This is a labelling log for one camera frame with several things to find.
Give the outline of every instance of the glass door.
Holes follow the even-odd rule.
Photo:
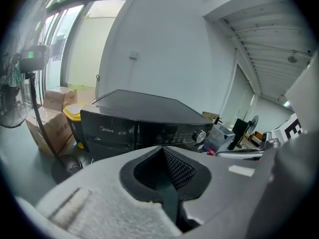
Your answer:
[[[65,43],[71,27],[82,7],[83,5],[79,5],[64,10],[54,31],[50,44],[50,58],[45,72],[46,89],[60,86],[61,62]]]
[[[47,44],[47,37],[48,34],[51,32],[52,27],[53,27],[53,23],[56,20],[56,18],[58,17],[59,13],[56,13],[55,15],[52,15],[50,17],[48,17],[45,21],[44,27],[42,29],[42,32],[40,33],[40,37],[39,37],[39,44]],[[36,79],[36,101],[38,104],[42,105],[42,98],[44,96],[44,92],[43,92],[43,71],[38,71],[35,73],[35,79]]]
[[[95,89],[104,46],[125,0],[95,1],[74,37],[66,82],[74,89]]]

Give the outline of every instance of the green light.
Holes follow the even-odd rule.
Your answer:
[[[34,58],[34,51],[29,51],[28,58]]]

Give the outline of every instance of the control panel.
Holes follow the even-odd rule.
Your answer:
[[[137,144],[174,145],[181,143],[198,144],[204,142],[211,125],[141,125],[138,130]]]

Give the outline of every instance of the small fan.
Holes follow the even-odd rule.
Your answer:
[[[257,123],[258,123],[258,116],[256,115],[256,116],[254,116],[254,118],[253,118],[252,120],[250,120],[250,121],[248,122],[249,127],[248,127],[247,132],[248,132],[249,134],[251,134],[251,133],[255,130],[255,128],[256,128],[256,126],[257,126]]]

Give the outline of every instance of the black microwave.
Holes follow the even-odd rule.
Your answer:
[[[178,100],[126,90],[84,106],[81,123],[95,160],[154,145],[199,151],[213,127]]]

